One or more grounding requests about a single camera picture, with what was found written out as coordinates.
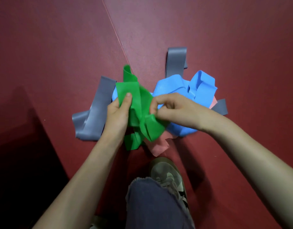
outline hand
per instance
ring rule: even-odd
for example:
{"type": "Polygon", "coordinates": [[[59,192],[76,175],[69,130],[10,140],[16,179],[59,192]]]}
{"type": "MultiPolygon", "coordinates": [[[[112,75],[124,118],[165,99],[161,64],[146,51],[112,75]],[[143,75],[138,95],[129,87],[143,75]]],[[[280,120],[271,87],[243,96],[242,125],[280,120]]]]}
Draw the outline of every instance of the hand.
{"type": "Polygon", "coordinates": [[[107,106],[107,119],[101,138],[105,138],[111,145],[119,147],[123,142],[131,104],[132,95],[127,93],[120,108],[118,98],[107,106]]]}
{"type": "Polygon", "coordinates": [[[206,131],[211,126],[216,112],[199,105],[178,93],[156,96],[152,99],[150,113],[156,118],[173,122],[200,131],[206,131]]]}

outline green resistance band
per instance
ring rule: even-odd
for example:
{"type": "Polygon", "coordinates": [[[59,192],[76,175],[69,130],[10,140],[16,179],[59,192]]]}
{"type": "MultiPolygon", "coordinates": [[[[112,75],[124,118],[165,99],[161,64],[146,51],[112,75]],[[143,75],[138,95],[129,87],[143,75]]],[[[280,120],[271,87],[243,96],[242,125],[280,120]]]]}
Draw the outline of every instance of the green resistance band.
{"type": "Polygon", "coordinates": [[[123,67],[123,83],[116,83],[116,88],[120,106],[126,93],[130,92],[133,96],[129,109],[128,126],[134,128],[134,133],[124,137],[126,149],[137,149],[144,138],[149,141],[159,138],[168,122],[156,119],[154,114],[150,114],[149,109],[153,96],[138,83],[138,79],[132,74],[129,65],[123,67]]]}

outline person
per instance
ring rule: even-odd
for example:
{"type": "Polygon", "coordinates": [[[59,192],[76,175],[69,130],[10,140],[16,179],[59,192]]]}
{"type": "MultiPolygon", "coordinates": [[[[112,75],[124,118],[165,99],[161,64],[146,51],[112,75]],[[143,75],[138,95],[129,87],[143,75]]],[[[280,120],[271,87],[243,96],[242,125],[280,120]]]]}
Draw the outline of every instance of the person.
{"type": "MultiPolygon", "coordinates": [[[[101,138],[73,178],[34,225],[37,228],[89,228],[110,166],[126,131],[132,96],[107,108],[101,138]]],[[[177,93],[156,96],[150,113],[158,119],[213,137],[286,227],[293,228],[293,169],[228,118],[177,93]]],[[[152,161],[150,177],[137,178],[126,196],[126,228],[194,228],[177,167],[152,161]]]]}

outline person's left hand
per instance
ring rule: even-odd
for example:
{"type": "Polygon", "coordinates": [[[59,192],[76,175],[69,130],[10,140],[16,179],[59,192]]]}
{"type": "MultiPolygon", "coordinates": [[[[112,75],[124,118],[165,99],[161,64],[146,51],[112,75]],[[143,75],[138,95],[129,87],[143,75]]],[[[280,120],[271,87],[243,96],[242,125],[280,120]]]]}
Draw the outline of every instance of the person's left hand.
{"type": "Polygon", "coordinates": [[[127,93],[120,108],[119,99],[115,99],[107,107],[107,119],[101,138],[111,145],[121,146],[129,119],[129,108],[132,104],[132,95],[127,93]]]}

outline forearm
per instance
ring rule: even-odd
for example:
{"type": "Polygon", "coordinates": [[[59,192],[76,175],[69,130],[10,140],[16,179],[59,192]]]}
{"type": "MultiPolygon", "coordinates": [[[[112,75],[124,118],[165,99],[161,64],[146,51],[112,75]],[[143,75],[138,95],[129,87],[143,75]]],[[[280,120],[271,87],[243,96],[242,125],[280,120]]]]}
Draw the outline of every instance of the forearm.
{"type": "Polygon", "coordinates": [[[89,228],[117,147],[101,138],[34,228],[89,228]]]}
{"type": "Polygon", "coordinates": [[[215,114],[205,131],[222,146],[276,214],[293,228],[293,169],[221,115],[215,114]]]}

